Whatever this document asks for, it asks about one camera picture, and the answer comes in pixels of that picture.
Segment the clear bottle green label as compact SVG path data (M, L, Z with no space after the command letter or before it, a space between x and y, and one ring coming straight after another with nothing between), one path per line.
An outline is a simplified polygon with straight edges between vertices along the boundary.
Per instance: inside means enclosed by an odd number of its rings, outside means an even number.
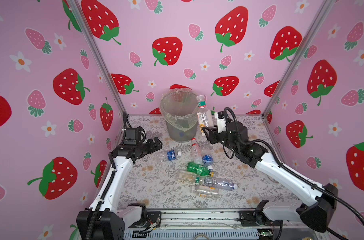
M197 96L197 103L198 103L197 116L202 136L205 135L203 127L208 127L208 128L214 127L212 111L207 108L206 99L207 97L205 95Z

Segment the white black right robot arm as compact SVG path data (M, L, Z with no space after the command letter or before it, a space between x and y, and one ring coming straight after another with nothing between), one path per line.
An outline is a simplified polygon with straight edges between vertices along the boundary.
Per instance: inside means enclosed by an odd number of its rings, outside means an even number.
M299 174L294 169L277 161L275 154L267 149L262 140L242 143L237 137L235 123L225 131L203 128L211 144L222 144L231 150L242 163L249 165L278 181L294 193L301 201L297 207L277 207L273 203L260 205L263 215L269 220L301 221L310 229L324 233L337 207L338 189L332 184L322 185Z

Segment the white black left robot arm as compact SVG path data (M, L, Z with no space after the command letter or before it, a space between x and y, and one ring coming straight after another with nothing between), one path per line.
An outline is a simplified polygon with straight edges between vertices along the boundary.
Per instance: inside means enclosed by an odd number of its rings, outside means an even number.
M144 226L148 216L145 204L129 204L118 212L118 202L124 183L136 160L162 149L159 138L143 143L125 140L111 153L105 182L90 207L80 211L76 223L83 240L122 240L132 225Z

